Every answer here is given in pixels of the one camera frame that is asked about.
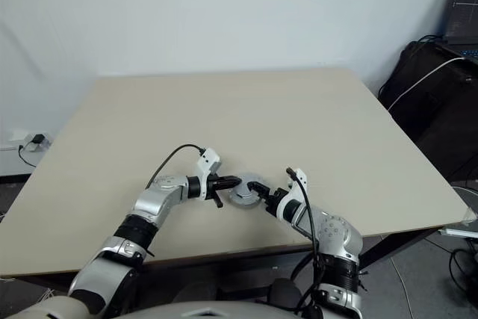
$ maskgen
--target gray floor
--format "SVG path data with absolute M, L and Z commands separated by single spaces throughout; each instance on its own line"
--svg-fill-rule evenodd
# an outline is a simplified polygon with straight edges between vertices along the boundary
M 21 185 L 0 185 L 0 213 L 6 212 L 21 189 Z M 431 235 L 431 241 L 454 250 L 466 248 L 462 239 Z M 365 238 L 364 247 L 373 246 L 380 238 Z M 469 304 L 455 287 L 448 273 L 449 253 L 427 241 L 421 241 L 394 257 L 406 284 L 415 319 L 425 318 L 476 318 L 478 311 Z M 270 270 L 251 270 L 241 275 L 229 276 L 222 285 L 266 285 L 274 278 L 288 276 L 290 267 Z M 390 260 L 368 268 L 361 278 L 368 292 L 360 290 L 363 314 L 366 319 L 410 318 L 403 287 Z M 310 283 L 311 268 L 307 267 L 298 278 L 302 291 Z M 18 312 L 35 303 L 45 288 L 21 281 L 0 282 L 0 318 Z

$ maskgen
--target table surface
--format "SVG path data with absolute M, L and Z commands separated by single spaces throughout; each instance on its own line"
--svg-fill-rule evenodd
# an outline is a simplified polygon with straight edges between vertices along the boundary
M 311 202 L 363 235 L 473 217 L 349 70 L 102 78 L 0 223 L 0 274 L 81 268 L 182 143 L 215 149 L 221 175 L 258 173 L 274 188 L 302 168 Z M 164 174 L 192 175 L 196 159 L 186 149 Z M 305 243 L 261 206 L 192 199 L 172 209 L 149 260 Z

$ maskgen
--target metal disc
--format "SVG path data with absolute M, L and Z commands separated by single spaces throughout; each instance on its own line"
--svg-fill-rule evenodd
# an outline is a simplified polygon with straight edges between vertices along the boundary
M 232 204 L 240 207 L 253 207 L 260 203 L 261 199 L 256 192 L 249 191 L 248 182 L 260 182 L 267 185 L 262 177 L 255 173 L 241 173 L 238 175 L 242 182 L 240 185 L 229 190 L 229 200 Z

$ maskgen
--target table leg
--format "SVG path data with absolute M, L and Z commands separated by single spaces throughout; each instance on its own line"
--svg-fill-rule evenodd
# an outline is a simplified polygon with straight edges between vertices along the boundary
M 370 248 L 367 252 L 362 253 L 358 257 L 360 260 L 360 265 L 358 268 L 363 270 L 380 259 L 392 257 L 398 252 L 410 247 L 412 244 L 421 241 L 425 237 L 428 237 L 440 228 L 441 227 L 418 229 L 416 231 L 388 235 L 378 244 Z

